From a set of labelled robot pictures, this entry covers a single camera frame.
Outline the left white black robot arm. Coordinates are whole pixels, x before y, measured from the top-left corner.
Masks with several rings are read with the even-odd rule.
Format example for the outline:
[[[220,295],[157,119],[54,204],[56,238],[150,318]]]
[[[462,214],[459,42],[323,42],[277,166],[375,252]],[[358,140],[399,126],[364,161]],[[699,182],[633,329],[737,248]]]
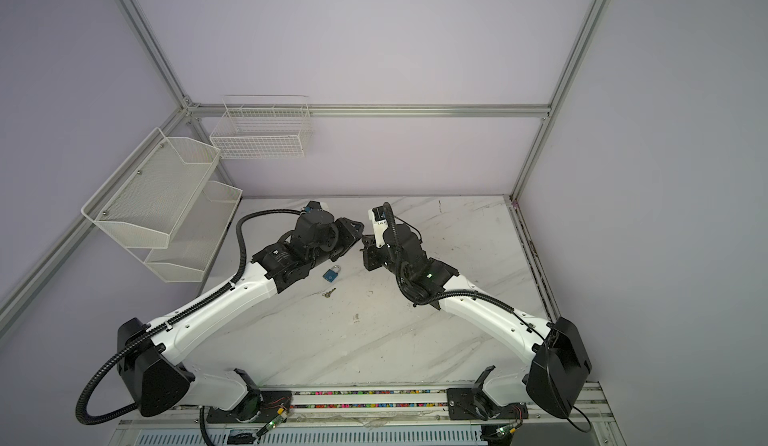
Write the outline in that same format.
[[[335,218],[316,201],[292,211],[292,230],[254,255],[249,255],[244,224],[261,212],[243,216],[235,226],[238,268],[231,279],[178,310],[149,323],[136,318],[118,330],[116,353],[87,382],[75,406],[83,425],[102,424],[132,411],[157,416],[176,406],[216,408],[253,419],[263,396],[241,368],[211,370],[188,362],[207,338],[252,307],[307,278],[312,269],[344,256],[363,237],[364,225]],[[133,401],[109,413],[89,413],[89,401],[111,370],[117,370]]]

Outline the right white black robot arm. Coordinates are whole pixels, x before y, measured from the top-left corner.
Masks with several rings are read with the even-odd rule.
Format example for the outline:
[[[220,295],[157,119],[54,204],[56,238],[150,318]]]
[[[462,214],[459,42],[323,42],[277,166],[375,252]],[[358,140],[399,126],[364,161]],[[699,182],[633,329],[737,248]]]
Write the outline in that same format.
[[[484,292],[453,266],[429,257],[404,224],[362,237],[363,265],[393,274],[414,307],[431,306],[459,317],[509,348],[527,363],[520,382],[528,397],[551,416],[567,419],[592,371],[577,326],[551,322]]]

